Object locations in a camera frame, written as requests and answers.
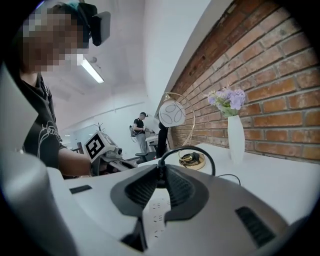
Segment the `ceiling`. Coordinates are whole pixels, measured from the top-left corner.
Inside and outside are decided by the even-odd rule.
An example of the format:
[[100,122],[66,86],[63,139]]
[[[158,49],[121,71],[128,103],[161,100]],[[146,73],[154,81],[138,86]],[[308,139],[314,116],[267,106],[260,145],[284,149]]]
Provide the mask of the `ceiling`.
[[85,0],[97,7],[98,13],[111,13],[110,37],[100,46],[90,41],[84,56],[101,75],[99,84],[76,61],[67,60],[53,71],[43,72],[43,79],[53,97],[68,102],[72,97],[98,94],[102,88],[144,84],[143,27],[144,0]]

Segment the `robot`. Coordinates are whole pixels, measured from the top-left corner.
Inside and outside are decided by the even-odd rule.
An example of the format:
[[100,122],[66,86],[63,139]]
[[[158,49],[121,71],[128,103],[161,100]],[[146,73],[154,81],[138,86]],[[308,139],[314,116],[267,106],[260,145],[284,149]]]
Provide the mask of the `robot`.
[[[92,163],[92,175],[122,172],[135,168],[133,164],[122,158],[122,148],[104,132],[97,131],[84,145],[84,153]],[[106,170],[99,171],[100,164],[106,163]]]

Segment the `black grille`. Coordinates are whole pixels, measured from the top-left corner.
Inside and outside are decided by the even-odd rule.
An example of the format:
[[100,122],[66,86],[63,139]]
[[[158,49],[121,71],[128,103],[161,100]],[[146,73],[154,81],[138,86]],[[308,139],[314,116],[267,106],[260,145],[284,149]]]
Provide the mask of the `black grille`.
[[157,187],[155,173],[150,171],[125,188],[126,196],[144,209]]
[[194,193],[194,188],[190,181],[173,171],[166,173],[166,189],[170,195],[171,209],[186,202]]
[[250,208],[241,207],[235,212],[258,247],[264,246],[276,237]]

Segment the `table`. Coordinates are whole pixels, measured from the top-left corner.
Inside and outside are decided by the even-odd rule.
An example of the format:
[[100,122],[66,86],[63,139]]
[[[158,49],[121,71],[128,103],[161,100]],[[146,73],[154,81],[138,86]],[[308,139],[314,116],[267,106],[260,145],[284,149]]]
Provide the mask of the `table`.
[[[241,185],[255,196],[263,200],[282,217],[292,224],[296,220],[308,215],[320,192],[320,165],[308,162],[285,160],[275,157],[244,153],[243,161],[234,165],[230,159],[229,149],[205,143],[197,147],[207,151],[212,156],[216,176],[234,174],[238,176]],[[211,166],[207,157],[205,166],[200,172],[211,174]],[[157,164],[158,159],[141,163],[138,166]],[[178,153],[174,153],[165,160],[167,164],[179,165]],[[224,176],[237,183],[232,176]],[[168,197],[168,192],[156,189],[151,200]]]

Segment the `red brick wall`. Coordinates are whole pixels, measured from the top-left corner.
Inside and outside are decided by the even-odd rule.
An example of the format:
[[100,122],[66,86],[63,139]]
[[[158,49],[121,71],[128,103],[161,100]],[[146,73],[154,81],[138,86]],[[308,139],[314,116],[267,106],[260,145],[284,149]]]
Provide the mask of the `red brick wall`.
[[[237,0],[190,59],[173,92],[195,109],[191,144],[228,147],[228,120],[203,94],[227,84],[246,92],[239,112],[245,149],[299,161],[320,160],[320,70],[301,28],[281,6]],[[188,103],[184,125],[170,133],[182,145],[193,123]]]

